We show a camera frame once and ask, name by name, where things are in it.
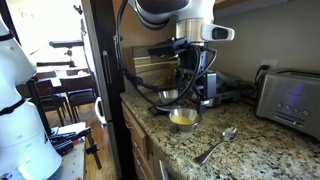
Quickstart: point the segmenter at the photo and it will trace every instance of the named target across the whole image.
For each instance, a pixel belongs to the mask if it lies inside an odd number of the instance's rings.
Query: wooden floor
[[[46,112],[50,127],[61,126],[58,115],[55,111]],[[93,155],[86,155],[86,180],[114,180],[116,179],[115,168],[110,150],[110,144],[107,133],[100,126],[99,121],[94,113],[94,105],[84,105],[80,107],[80,121],[86,122],[86,126],[90,126],[93,130],[92,137],[98,144],[100,150],[98,156],[102,164],[102,169],[98,170]],[[65,125],[72,124],[70,117],[66,114],[64,119]]]

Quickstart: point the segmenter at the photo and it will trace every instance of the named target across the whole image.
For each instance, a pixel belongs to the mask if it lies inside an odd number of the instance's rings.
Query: toaster slot
[[[301,76],[301,77],[310,77],[320,79],[320,74],[315,72],[303,72],[303,71],[295,71],[295,70],[285,70],[279,72],[281,74],[288,74],[292,76]]]
[[[298,127],[300,127],[300,128],[303,128],[303,125],[302,125],[301,123],[297,122],[297,121],[293,121],[293,120],[290,120],[290,119],[287,119],[287,118],[285,118],[285,117],[281,117],[281,116],[278,116],[278,115],[275,115],[274,117],[275,117],[276,119],[282,121],[282,122],[290,123],[290,124],[292,124],[292,125],[294,125],[294,126],[298,126]]]
[[[291,121],[302,121],[304,122],[305,120],[304,119],[300,119],[300,118],[297,118],[295,116],[291,116],[291,115],[288,115],[288,114],[285,114],[283,112],[280,112],[280,111],[276,111],[276,113],[278,113],[280,115],[280,117],[283,117],[285,119],[291,119]]]

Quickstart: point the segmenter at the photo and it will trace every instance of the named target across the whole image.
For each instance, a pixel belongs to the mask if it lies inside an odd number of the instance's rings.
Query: wooden chair
[[[89,74],[89,69],[88,68],[84,68],[84,69],[67,69],[66,73],[67,73],[68,76],[77,76],[80,71],[83,71],[83,72]],[[84,93],[84,91],[91,92],[92,89],[89,88],[89,89],[81,89],[81,90],[78,90],[78,91],[73,91],[73,92],[70,92],[70,95],[74,94],[74,93],[79,93],[79,92]]]
[[[74,78],[60,78],[65,90],[74,120],[77,122],[76,107],[94,103],[96,100],[95,84],[91,76],[79,76]]]
[[[64,121],[60,113],[60,108],[65,118],[65,107],[68,111],[70,118],[72,119],[70,108],[68,105],[67,98],[64,96],[56,96],[54,94],[54,87],[52,86],[51,80],[38,81],[35,83],[38,95],[41,100],[43,110],[45,112],[57,111],[61,125],[64,126]]]
[[[17,91],[19,92],[19,94],[24,97],[24,98],[30,98],[31,94],[30,91],[28,89],[28,86],[26,83],[20,84],[18,86],[16,86]]]

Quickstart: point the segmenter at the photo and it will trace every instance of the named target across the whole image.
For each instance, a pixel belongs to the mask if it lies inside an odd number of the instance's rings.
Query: kitchen counter
[[[320,179],[319,141],[256,118],[249,105],[207,108],[196,129],[179,132],[167,116],[152,116],[150,104],[137,93],[121,98],[181,179]],[[196,164],[193,159],[218,143],[228,127],[238,129],[237,140],[221,144],[204,165]]]

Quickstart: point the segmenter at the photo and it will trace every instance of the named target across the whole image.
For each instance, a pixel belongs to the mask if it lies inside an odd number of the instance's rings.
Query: backsplash
[[[262,62],[275,68],[320,70],[320,1],[294,0],[264,9],[216,18],[235,30],[230,43],[210,43],[218,50],[212,69],[253,81]]]
[[[176,57],[156,57],[148,55],[148,47],[133,47],[133,64],[135,75],[141,77],[146,84],[166,86],[173,83],[174,69],[177,67]]]

